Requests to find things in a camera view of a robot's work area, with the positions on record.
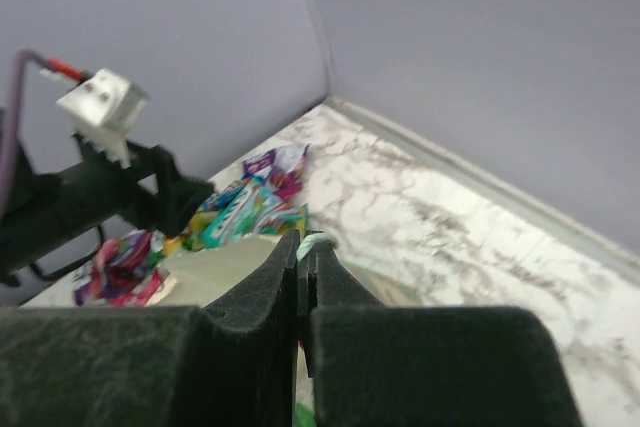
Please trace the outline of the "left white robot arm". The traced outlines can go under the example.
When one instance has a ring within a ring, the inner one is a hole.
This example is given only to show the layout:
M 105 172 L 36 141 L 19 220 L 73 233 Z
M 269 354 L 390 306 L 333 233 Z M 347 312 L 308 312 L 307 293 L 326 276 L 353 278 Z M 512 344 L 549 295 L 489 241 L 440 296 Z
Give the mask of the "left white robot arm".
M 126 145 L 129 167 L 108 159 L 75 135 L 79 163 L 58 173 L 37 173 L 17 150 L 17 171 L 8 209 L 1 218 L 1 282 L 17 288 L 17 271 L 35 268 L 40 258 L 119 216 L 140 230 L 180 234 L 213 194 L 213 183 L 180 173 L 161 146 Z

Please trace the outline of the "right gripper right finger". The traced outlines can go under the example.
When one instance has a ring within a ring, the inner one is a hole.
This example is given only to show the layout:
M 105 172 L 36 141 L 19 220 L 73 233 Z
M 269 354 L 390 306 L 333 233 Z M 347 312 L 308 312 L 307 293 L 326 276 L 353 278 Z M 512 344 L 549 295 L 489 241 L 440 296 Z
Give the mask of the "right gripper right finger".
M 387 307 L 331 239 L 297 251 L 320 426 L 579 426 L 548 329 L 513 306 Z

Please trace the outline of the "red snack packet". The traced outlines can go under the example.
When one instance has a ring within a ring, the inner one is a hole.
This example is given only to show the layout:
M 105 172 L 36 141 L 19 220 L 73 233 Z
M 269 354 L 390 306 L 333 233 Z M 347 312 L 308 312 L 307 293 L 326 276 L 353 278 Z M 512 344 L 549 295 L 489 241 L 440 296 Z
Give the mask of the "red snack packet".
M 174 286 L 163 267 L 164 236 L 134 231 L 107 240 L 73 273 L 72 300 L 78 307 L 144 307 Z

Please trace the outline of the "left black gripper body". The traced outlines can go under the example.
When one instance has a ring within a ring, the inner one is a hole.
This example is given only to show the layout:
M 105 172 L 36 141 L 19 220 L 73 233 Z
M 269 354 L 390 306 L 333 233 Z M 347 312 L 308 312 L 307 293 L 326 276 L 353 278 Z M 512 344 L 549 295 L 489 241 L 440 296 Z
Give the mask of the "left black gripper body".
M 119 216 L 141 230 L 175 237 L 214 193 L 212 182 L 182 174 L 171 152 L 160 145 L 127 141 L 133 155 L 123 167 L 76 133 L 81 162 L 58 174 L 53 209 L 63 230 L 83 233 Z

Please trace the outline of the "green printed paper bag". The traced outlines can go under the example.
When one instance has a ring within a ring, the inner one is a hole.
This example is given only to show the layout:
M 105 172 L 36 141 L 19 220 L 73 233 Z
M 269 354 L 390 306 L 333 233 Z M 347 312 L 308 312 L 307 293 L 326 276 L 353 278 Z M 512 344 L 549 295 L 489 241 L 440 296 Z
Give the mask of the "green printed paper bag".
M 371 347 L 390 336 L 384 306 L 415 297 L 402 284 L 339 260 L 330 243 L 251 236 L 167 262 L 185 305 L 186 343 L 175 360 L 176 393 L 166 426 L 411 426 L 424 412 L 391 343 L 370 360 L 330 367 L 316 347 L 346 339 Z

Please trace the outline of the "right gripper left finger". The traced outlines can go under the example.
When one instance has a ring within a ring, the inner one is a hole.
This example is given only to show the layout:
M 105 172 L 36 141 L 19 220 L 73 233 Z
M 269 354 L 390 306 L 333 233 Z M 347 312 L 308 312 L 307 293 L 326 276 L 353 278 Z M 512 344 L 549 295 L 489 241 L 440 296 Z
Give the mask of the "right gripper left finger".
M 298 246 L 203 307 L 3 309 L 2 424 L 291 425 Z

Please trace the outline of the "mint green Fox's candy packet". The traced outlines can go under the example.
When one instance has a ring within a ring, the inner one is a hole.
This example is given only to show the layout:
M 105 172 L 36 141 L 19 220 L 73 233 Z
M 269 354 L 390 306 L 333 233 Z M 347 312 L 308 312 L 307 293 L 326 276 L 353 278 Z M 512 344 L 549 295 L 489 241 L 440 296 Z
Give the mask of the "mint green Fox's candy packet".
M 206 249 L 214 249 L 247 235 L 282 235 L 288 230 L 303 230 L 307 220 L 305 205 L 294 207 L 252 179 L 204 230 L 201 242 Z

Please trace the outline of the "purple snack packet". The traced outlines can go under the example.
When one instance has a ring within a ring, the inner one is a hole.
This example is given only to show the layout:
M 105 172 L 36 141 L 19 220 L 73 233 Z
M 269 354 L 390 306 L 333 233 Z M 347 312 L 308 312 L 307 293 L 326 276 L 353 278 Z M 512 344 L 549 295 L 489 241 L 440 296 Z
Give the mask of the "purple snack packet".
M 272 148 L 242 162 L 243 176 L 260 179 L 285 200 L 303 188 L 309 144 L 287 144 Z

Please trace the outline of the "yellow green snack packet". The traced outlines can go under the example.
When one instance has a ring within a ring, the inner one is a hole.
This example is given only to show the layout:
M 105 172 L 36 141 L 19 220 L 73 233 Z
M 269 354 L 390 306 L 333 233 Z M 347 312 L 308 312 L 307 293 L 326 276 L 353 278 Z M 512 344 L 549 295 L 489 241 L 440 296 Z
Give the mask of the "yellow green snack packet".
M 185 230 L 177 237 L 166 238 L 163 241 L 163 254 L 165 256 L 177 252 L 179 249 L 197 252 L 205 248 L 202 237 L 204 231 L 211 224 L 215 215 L 210 212 L 197 212 L 190 219 Z

